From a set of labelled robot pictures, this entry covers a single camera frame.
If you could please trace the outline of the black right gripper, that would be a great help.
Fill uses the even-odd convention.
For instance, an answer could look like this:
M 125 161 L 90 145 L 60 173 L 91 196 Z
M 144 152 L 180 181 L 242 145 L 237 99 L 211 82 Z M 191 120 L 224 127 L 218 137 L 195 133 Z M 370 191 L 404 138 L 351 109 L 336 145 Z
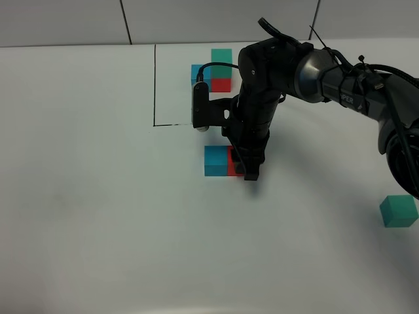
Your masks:
M 222 129 L 222 135 L 233 145 L 230 148 L 230 172 L 245 173 L 245 181 L 259 178 L 260 165 L 265 161 L 269 127 L 277 106 L 277 94 L 240 94 L 232 100 L 230 124 Z

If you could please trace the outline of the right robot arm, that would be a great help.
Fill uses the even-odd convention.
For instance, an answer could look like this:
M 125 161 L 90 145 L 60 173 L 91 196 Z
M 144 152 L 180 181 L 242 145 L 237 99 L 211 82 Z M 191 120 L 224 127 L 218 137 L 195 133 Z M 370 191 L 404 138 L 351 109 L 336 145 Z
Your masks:
M 418 195 L 418 79 L 387 65 L 351 64 L 338 50 L 314 48 L 280 33 L 265 19 L 269 39 L 241 49 L 240 92 L 223 129 L 236 152 L 234 168 L 259 177 L 276 107 L 287 96 L 307 103 L 334 101 L 378 123 L 378 150 L 410 195 Z

